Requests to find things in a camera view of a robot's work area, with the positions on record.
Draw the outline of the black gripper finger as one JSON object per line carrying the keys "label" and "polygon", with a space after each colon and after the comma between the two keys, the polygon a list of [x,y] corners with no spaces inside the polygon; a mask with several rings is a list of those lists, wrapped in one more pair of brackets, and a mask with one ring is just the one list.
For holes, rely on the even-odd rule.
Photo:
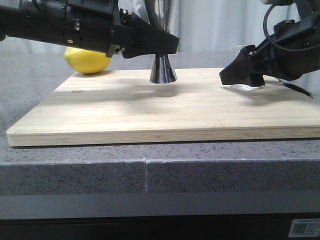
{"label": "black gripper finger", "polygon": [[121,23],[126,27],[133,28],[131,46],[126,46],[122,51],[124,58],[150,54],[175,54],[177,52],[178,37],[148,24],[135,13],[123,17]]}

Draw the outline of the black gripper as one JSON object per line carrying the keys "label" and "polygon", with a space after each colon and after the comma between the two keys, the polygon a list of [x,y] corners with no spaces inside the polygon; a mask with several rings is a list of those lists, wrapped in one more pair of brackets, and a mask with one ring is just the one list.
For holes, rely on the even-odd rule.
{"label": "black gripper", "polygon": [[265,85],[263,75],[288,81],[320,69],[320,11],[299,11],[300,20],[284,20],[268,32],[269,9],[262,23],[265,39],[244,45],[219,77],[222,85]]}
{"label": "black gripper", "polygon": [[27,39],[111,57],[121,49],[112,42],[116,24],[129,16],[116,0],[2,0],[0,39]]}

